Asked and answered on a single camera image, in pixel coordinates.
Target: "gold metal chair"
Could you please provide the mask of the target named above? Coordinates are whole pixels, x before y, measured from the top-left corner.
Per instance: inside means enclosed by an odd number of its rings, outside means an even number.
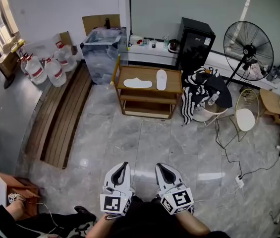
[[[260,106],[257,94],[252,89],[243,90],[235,105],[234,114],[219,119],[229,118],[237,132],[224,148],[227,147],[236,136],[238,136],[238,142],[240,142],[247,132],[257,123],[259,114]],[[245,132],[242,137],[239,134],[241,131]]]

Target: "fan grille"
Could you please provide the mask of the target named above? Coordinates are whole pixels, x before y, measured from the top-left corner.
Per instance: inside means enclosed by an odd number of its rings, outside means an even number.
[[[273,48],[267,35],[260,27],[247,21],[229,26],[224,35],[224,54],[233,70],[246,55],[236,74],[251,81],[266,77],[274,61]]]

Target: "black mini fridge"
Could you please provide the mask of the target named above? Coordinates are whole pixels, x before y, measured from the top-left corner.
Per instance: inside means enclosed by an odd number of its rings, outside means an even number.
[[[180,48],[175,64],[184,74],[194,71],[205,64],[216,36],[206,23],[181,18],[178,40]]]

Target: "wooden cart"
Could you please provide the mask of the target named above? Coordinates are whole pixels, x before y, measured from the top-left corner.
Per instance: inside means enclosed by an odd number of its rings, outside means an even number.
[[[183,93],[181,73],[163,69],[167,74],[166,89],[156,88],[156,73],[160,68],[120,65],[120,55],[116,61],[111,85],[114,85],[121,111],[124,115],[170,119]],[[150,88],[130,88],[123,82],[139,78],[152,82]]]

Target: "shoe insole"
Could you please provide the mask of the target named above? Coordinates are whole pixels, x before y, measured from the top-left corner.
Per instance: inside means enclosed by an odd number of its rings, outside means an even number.
[[[151,81],[144,81],[140,80],[137,77],[132,78],[132,79],[126,79],[123,84],[126,87],[131,87],[131,88],[150,88],[152,86]]]
[[[168,79],[168,76],[167,76],[165,70],[160,69],[156,73],[156,81],[157,81],[156,88],[161,91],[165,90],[167,79]]]

